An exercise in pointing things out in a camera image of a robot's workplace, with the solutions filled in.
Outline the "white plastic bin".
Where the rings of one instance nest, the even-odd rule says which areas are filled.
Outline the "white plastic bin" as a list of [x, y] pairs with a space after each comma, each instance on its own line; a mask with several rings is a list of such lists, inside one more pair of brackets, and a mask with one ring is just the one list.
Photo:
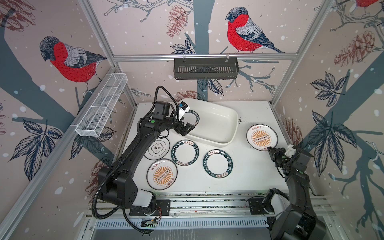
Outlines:
[[183, 99], [199, 121], [186, 137], [215, 147], [225, 147], [235, 138], [238, 129], [238, 113], [222, 105], [197, 99]]

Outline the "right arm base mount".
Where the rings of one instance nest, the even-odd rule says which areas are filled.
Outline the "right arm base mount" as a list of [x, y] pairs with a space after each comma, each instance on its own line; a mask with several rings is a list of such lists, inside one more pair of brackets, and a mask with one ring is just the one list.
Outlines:
[[246, 200], [246, 206], [250, 210], [251, 215], [269, 215], [270, 213], [264, 207], [265, 198], [254, 196]]

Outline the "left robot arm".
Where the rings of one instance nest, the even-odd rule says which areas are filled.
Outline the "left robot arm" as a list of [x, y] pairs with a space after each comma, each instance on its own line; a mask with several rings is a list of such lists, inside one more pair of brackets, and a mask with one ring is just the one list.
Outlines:
[[189, 123], [175, 122], [171, 117], [165, 117], [163, 120], [146, 118], [139, 121], [138, 133], [128, 148], [110, 167], [103, 167], [99, 171], [99, 187], [92, 207], [96, 207], [97, 200], [106, 201], [121, 209], [139, 205], [149, 206], [153, 198], [152, 193], [145, 193], [143, 200], [136, 200], [140, 193], [133, 178], [140, 161], [162, 132], [175, 130], [176, 133], [185, 136], [194, 128], [195, 126]]

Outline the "white mesh wall shelf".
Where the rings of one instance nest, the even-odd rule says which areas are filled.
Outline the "white mesh wall shelf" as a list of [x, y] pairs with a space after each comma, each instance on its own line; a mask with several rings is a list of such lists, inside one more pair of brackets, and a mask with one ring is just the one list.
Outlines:
[[128, 81], [126, 74], [123, 73], [113, 73], [107, 76], [106, 83], [96, 94], [96, 99], [76, 127], [76, 132], [81, 137], [99, 137], [101, 135]]

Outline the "orange sunburst plate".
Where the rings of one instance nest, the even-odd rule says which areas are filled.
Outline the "orange sunburst plate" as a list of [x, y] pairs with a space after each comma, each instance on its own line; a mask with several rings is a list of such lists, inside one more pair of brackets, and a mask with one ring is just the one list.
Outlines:
[[276, 131], [270, 126], [257, 124], [251, 126], [246, 133], [250, 146], [258, 151], [267, 151], [269, 147], [275, 148], [279, 142]]
[[147, 183], [157, 191], [168, 189], [174, 184], [178, 176], [178, 168], [168, 159], [155, 161], [147, 171]]

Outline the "green rim plate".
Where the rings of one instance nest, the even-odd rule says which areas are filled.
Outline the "green rim plate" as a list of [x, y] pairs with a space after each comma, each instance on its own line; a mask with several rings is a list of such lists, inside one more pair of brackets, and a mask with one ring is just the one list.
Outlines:
[[190, 166], [197, 161], [200, 150], [191, 140], [178, 141], [171, 149], [172, 161], [179, 166]]
[[184, 114], [184, 122], [196, 127], [200, 122], [200, 116], [197, 112], [189, 110]]
[[228, 177], [233, 167], [234, 164], [231, 156], [223, 150], [211, 150], [203, 158], [205, 172], [216, 179]]

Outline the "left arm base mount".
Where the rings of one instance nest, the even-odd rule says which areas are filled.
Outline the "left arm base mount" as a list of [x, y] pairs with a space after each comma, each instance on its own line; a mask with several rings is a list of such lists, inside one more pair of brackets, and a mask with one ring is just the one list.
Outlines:
[[170, 200], [156, 200], [151, 202], [148, 207], [132, 206], [130, 208], [130, 217], [160, 217], [170, 214]]

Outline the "white black line plate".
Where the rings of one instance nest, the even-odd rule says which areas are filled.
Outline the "white black line plate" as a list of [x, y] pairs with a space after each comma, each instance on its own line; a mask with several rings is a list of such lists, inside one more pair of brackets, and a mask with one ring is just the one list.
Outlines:
[[148, 148], [144, 157], [151, 161], [160, 160], [167, 155], [170, 148], [170, 141], [167, 138], [157, 139]]

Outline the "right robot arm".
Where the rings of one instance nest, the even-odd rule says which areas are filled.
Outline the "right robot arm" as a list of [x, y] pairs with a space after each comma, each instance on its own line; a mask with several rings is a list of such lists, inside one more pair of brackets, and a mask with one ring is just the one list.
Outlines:
[[[263, 201], [266, 211], [273, 210], [275, 217], [269, 222], [272, 240], [322, 240], [327, 233], [326, 225], [321, 222], [310, 198], [310, 178], [305, 173], [312, 154], [304, 149], [289, 145], [285, 148], [267, 148], [272, 162], [281, 168], [282, 176], [289, 193], [284, 194], [273, 188], [268, 191]], [[287, 208], [277, 213], [272, 205], [274, 195], [280, 195], [289, 201]]]

